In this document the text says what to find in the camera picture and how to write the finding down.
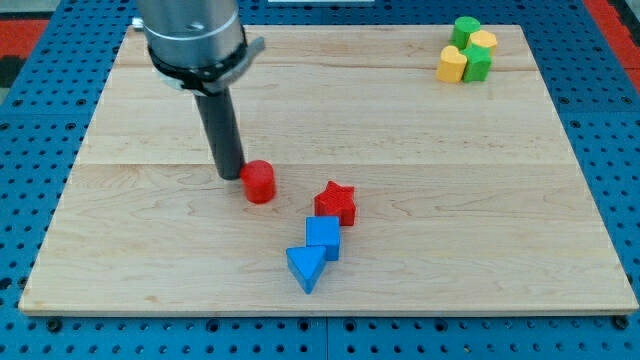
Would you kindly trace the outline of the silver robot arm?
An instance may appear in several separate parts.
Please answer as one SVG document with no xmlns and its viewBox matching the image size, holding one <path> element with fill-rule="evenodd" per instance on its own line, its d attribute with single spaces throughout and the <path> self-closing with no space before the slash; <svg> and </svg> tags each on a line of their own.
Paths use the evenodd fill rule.
<svg viewBox="0 0 640 360">
<path fill-rule="evenodd" d="M 236 0 L 137 0 L 148 52 L 164 81 L 198 96 L 229 88 L 265 50 L 249 41 Z"/>
</svg>

